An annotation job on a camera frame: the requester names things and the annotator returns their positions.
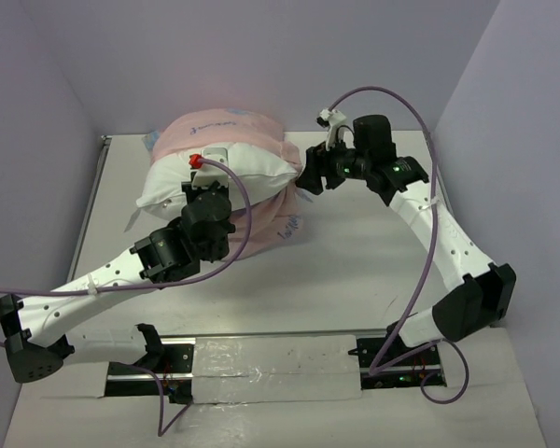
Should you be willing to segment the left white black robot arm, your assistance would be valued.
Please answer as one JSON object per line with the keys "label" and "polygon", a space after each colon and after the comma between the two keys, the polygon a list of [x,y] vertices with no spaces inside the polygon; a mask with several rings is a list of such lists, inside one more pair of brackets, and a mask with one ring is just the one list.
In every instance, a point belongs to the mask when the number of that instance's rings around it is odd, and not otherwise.
{"label": "left white black robot arm", "polygon": [[151,291],[195,277],[204,261],[230,253],[229,189],[214,182],[194,188],[179,217],[153,231],[98,269],[57,288],[49,297],[7,294],[0,298],[0,325],[14,380],[42,380],[65,365],[118,362],[154,371],[164,345],[154,326],[86,330],[87,320]]}

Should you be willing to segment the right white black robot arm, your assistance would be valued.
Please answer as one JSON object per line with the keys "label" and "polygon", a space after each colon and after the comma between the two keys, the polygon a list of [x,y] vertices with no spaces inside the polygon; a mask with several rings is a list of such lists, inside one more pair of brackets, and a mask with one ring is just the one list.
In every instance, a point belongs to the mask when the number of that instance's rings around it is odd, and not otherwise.
{"label": "right white black robot arm", "polygon": [[351,147],[343,140],[344,114],[324,109],[317,121],[328,134],[325,142],[306,150],[297,186],[319,195],[347,179],[363,181],[410,227],[447,290],[431,308],[408,314],[403,324],[393,326],[388,357],[406,365],[417,357],[419,345],[458,342],[503,318],[516,282],[514,270],[496,265],[471,241],[432,192],[429,175],[415,158],[398,155],[388,118],[355,119]]}

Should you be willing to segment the blue and pink printed pillowcase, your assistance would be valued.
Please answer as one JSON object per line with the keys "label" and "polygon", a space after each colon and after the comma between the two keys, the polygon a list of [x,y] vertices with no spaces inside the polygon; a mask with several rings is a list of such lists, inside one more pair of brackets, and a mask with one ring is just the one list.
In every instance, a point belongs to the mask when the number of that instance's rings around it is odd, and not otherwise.
{"label": "blue and pink printed pillowcase", "polygon": [[186,203],[181,185],[190,179],[189,158],[209,148],[226,150],[251,205],[252,217],[246,218],[243,197],[231,183],[236,231],[229,237],[230,248],[245,243],[241,256],[248,258],[292,241],[303,227],[296,187],[300,151],[286,140],[282,124],[241,109],[188,113],[157,133],[137,209],[166,221],[178,217]]}

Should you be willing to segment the white pillow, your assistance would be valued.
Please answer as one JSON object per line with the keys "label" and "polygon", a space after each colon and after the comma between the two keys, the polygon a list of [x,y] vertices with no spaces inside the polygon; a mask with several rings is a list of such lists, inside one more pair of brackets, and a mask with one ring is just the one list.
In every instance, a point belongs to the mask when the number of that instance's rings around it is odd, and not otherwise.
{"label": "white pillow", "polygon": [[189,195],[182,190],[185,184],[195,192],[218,182],[229,189],[232,209],[244,208],[243,196],[228,174],[211,164],[192,168],[189,159],[194,154],[229,167],[242,182],[252,205],[271,199],[286,189],[301,172],[300,152],[289,142],[283,142],[278,149],[223,142],[182,150],[152,163],[142,195],[135,202],[136,207],[170,221],[180,215],[187,203]]}

